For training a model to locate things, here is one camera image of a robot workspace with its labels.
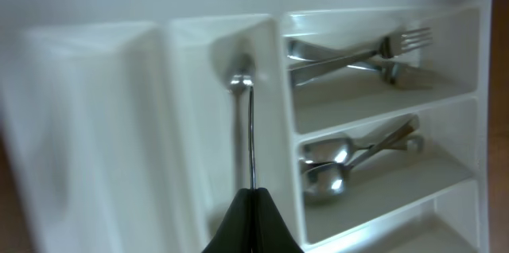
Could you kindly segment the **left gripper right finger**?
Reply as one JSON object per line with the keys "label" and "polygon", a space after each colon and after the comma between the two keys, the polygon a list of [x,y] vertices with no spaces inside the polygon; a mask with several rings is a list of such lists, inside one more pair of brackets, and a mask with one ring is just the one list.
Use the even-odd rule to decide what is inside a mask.
{"label": "left gripper right finger", "polygon": [[303,253],[267,189],[257,188],[254,191],[252,216],[253,252]]}

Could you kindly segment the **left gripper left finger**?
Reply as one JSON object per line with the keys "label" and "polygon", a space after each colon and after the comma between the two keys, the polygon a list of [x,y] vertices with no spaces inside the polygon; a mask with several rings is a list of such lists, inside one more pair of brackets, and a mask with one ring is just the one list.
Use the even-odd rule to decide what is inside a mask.
{"label": "left gripper left finger", "polygon": [[220,226],[203,253],[251,252],[251,194],[240,189],[231,202]]}

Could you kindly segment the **small steel teaspoon dark handle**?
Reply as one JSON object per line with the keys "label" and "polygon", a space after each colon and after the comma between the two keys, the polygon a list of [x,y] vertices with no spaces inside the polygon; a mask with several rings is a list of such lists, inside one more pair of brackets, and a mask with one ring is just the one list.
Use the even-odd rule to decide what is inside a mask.
{"label": "small steel teaspoon dark handle", "polygon": [[256,188],[255,141],[254,141],[254,87],[250,87],[248,103],[248,154],[251,190]]}

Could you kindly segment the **small steel teaspoon silver handle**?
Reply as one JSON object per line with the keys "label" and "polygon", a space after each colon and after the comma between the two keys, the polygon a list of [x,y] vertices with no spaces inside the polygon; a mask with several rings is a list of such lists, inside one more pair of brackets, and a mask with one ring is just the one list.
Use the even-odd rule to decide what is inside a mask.
{"label": "small steel teaspoon silver handle", "polygon": [[243,142],[243,122],[241,102],[243,93],[254,84],[255,63],[250,54],[240,53],[236,55],[227,68],[224,82],[227,90],[233,97],[233,154],[235,189],[241,189],[244,182],[245,146]]}

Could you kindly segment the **large steel spoon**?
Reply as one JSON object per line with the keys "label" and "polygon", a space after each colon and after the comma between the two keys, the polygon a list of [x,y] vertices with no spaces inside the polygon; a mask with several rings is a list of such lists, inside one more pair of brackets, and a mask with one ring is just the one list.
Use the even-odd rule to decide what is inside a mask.
{"label": "large steel spoon", "polygon": [[400,127],[374,143],[369,150],[356,151],[354,159],[349,162],[325,162],[312,165],[300,163],[301,187],[305,203],[318,204],[337,198],[348,187],[349,176],[354,168],[383,151],[383,147],[406,136],[414,135],[419,127],[419,118],[412,115]]}
{"label": "large steel spoon", "polygon": [[[383,147],[383,150],[410,150],[421,152],[425,139],[421,135],[406,136],[397,142]],[[344,163],[354,159],[356,151],[369,150],[374,143],[359,144],[347,135],[306,143],[301,147],[299,162],[312,165],[325,162]]]}

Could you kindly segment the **steel fork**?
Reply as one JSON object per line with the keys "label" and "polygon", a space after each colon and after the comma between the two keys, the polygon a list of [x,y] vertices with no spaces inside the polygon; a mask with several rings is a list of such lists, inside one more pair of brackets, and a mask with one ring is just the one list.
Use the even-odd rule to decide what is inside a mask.
{"label": "steel fork", "polygon": [[318,81],[319,78],[344,68],[377,73],[384,83],[406,90],[431,88],[437,80],[437,74],[431,70],[391,60],[365,60],[343,67],[333,62],[321,64],[321,60],[338,56],[340,52],[293,38],[287,42],[287,56],[299,61],[299,64],[290,65],[288,69],[293,87]]}
{"label": "steel fork", "polygon": [[413,29],[385,36],[372,50],[366,50],[351,56],[331,56],[321,60],[303,60],[289,67],[290,83],[293,87],[310,83],[321,76],[356,64],[360,69],[381,72],[391,78],[394,69],[400,69],[391,62],[402,54],[432,44],[431,28]]}

